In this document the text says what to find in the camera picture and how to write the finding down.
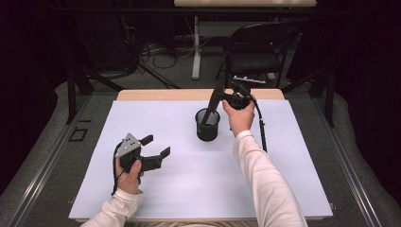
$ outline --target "desk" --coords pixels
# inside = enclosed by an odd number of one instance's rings
[[[187,8],[208,8],[208,7],[246,7],[246,8],[310,8],[316,6],[316,0],[174,0],[176,7],[187,7]],[[232,24],[228,26],[228,30],[225,31],[225,36],[230,36],[235,28]],[[195,36],[195,56],[194,66],[192,69],[192,79],[200,78],[201,69],[201,50],[200,50],[200,22],[199,17],[195,16],[194,22],[194,36]],[[206,32],[204,35],[211,35],[210,32]]]
[[[255,219],[250,189],[233,157],[232,143],[227,143],[234,138],[221,105],[218,138],[202,142],[196,136],[195,113],[207,107],[212,91],[121,91],[109,112],[69,218],[85,220],[110,198],[113,148],[131,132],[137,138],[154,135],[154,141],[143,147],[142,155],[155,155],[166,147],[171,147],[171,154],[164,159],[162,168],[147,172],[142,179],[144,198],[130,221]],[[253,94],[266,118],[270,157],[293,188],[305,216],[331,217],[327,197],[289,103],[278,89],[254,89]],[[260,144],[257,121],[252,130]]]

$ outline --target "table leg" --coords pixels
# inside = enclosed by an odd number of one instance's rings
[[[192,79],[200,79],[201,70],[201,50],[200,50],[200,31],[199,31],[199,17],[195,16],[194,22],[194,36],[195,36],[195,56],[194,66],[192,69]]]

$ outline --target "hand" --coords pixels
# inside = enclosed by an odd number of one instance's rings
[[[236,110],[228,104],[226,100],[222,100],[223,109],[229,116],[229,122],[234,137],[240,132],[250,130],[254,118],[254,103],[250,104],[243,110]]]
[[[118,188],[120,188],[121,190],[132,194],[132,195],[136,195],[138,194],[138,187],[139,187],[139,183],[138,183],[138,176],[142,177],[144,176],[143,172],[139,172],[141,170],[141,161],[136,160],[133,164],[132,164],[132,168],[130,173],[124,172],[124,169],[120,166],[120,159],[116,158],[115,159],[115,170],[117,175],[121,172],[123,172],[121,174],[121,176],[118,178],[118,182],[117,182],[117,186]]]

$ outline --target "wooden table edge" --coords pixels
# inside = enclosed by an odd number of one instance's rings
[[[209,100],[213,89],[148,89],[122,90],[118,93],[117,101],[134,100]],[[251,94],[256,99],[285,100],[280,89],[252,89]]]

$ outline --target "white paper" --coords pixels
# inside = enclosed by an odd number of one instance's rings
[[[286,100],[258,100],[266,123],[269,155],[286,177],[307,218],[331,217],[327,198],[310,159],[295,116]],[[140,189],[144,197],[132,219],[255,218],[253,199],[233,153],[228,116],[218,106],[218,138],[196,135],[195,114],[208,101],[115,101],[69,218],[90,218],[113,190],[113,151],[128,132],[154,141],[142,156],[171,147],[162,168],[148,171]],[[252,127],[260,143],[256,114]]]

